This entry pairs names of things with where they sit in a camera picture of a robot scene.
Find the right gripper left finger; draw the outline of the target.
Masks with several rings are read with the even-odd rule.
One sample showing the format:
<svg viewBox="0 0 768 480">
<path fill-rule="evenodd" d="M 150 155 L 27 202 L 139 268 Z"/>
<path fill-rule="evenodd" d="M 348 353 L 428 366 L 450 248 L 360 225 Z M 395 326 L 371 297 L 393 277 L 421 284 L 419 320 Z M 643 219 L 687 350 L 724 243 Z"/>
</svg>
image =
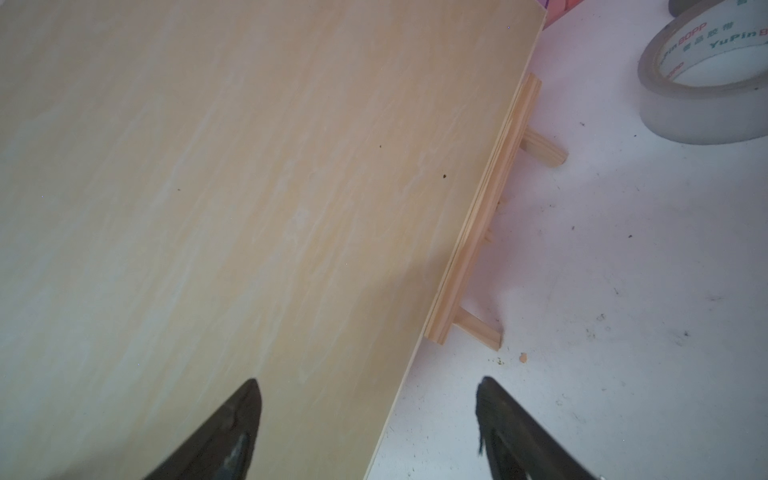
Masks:
<svg viewBox="0 0 768 480">
<path fill-rule="evenodd" d="M 246 380 L 149 479 L 244 479 L 260 424 L 262 397 Z"/>
</svg>

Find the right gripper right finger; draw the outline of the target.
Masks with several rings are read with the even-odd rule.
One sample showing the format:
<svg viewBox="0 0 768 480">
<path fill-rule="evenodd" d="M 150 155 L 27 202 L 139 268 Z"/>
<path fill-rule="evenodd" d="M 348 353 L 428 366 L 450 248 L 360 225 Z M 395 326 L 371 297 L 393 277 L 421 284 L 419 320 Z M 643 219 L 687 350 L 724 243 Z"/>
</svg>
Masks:
<svg viewBox="0 0 768 480">
<path fill-rule="evenodd" d="M 479 453 L 487 457 L 492 479 L 595 477 L 489 376 L 478 385 L 475 412 Z"/>
</svg>

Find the wooden easel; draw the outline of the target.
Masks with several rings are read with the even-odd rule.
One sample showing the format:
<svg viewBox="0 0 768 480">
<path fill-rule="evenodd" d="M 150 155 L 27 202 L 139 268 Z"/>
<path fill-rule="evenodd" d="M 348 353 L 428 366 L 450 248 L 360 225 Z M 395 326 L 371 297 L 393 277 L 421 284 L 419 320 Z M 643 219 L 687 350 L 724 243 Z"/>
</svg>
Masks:
<svg viewBox="0 0 768 480">
<path fill-rule="evenodd" d="M 425 327 L 424 337 L 434 343 L 444 344 L 451 328 L 458 326 L 494 351 L 501 347 L 502 333 L 463 309 L 461 301 L 481 247 L 492 241 L 490 225 L 517 153 L 524 151 L 549 168 L 568 158 L 563 148 L 529 126 L 541 86 L 538 77 L 527 74 L 503 124 Z"/>
</svg>

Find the plywood board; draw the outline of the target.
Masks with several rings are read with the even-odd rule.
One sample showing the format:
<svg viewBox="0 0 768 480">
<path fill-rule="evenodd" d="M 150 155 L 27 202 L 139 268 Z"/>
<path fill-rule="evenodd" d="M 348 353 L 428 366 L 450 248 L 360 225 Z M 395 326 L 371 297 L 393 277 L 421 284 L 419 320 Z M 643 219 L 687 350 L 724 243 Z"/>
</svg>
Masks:
<svg viewBox="0 0 768 480">
<path fill-rule="evenodd" d="M 247 380 L 252 479 L 362 479 L 536 1 L 5 1 L 1 475 L 140 479 Z"/>
</svg>

